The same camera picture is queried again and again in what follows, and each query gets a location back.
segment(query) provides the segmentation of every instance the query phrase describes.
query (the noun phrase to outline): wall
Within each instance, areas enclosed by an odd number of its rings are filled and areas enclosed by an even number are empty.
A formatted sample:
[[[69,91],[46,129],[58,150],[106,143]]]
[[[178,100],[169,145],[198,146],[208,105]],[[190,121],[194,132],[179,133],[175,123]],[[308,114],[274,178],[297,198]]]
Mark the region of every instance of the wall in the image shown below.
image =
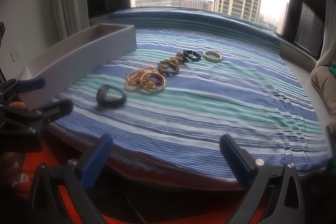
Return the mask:
[[[0,21],[5,34],[0,47],[0,68],[6,79],[17,77],[24,66],[59,41],[53,0],[0,0]],[[11,50],[19,46],[15,62]]]

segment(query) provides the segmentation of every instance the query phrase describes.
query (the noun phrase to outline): wall outlet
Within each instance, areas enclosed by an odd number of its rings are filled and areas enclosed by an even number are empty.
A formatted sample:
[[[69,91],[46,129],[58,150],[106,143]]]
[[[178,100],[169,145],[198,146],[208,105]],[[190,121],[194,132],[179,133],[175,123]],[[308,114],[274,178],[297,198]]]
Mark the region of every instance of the wall outlet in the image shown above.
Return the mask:
[[[20,52],[20,48],[19,46],[16,46],[15,48],[13,48],[10,51],[10,54],[13,58],[13,61],[15,62],[16,60],[18,60],[21,57],[21,52]]]

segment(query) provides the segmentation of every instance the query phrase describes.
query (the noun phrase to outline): finger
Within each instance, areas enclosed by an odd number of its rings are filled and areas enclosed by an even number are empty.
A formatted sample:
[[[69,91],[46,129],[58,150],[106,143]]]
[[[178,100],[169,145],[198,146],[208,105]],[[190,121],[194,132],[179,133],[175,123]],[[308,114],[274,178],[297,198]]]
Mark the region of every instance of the finger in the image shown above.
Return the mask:
[[[22,102],[14,102],[14,103],[11,103],[10,106],[16,109],[21,109],[21,110],[26,109],[26,105]]]

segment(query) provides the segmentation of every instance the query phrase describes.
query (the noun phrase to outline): gray box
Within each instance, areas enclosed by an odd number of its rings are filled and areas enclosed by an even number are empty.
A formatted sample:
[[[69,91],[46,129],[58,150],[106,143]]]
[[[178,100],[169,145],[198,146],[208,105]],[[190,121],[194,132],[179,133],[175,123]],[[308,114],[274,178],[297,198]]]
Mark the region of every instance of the gray box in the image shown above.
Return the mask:
[[[95,69],[136,48],[134,26],[99,24],[76,33],[26,65],[18,80],[43,77],[46,85],[20,98],[29,110],[45,105]]]

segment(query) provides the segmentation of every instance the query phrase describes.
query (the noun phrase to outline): green object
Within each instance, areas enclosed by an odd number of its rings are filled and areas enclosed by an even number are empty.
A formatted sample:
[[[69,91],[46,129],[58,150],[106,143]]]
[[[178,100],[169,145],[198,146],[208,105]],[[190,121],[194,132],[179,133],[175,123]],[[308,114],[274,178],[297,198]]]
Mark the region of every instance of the green object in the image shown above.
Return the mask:
[[[336,76],[336,67],[333,67],[333,66],[329,67],[329,71],[330,71],[334,76]]]

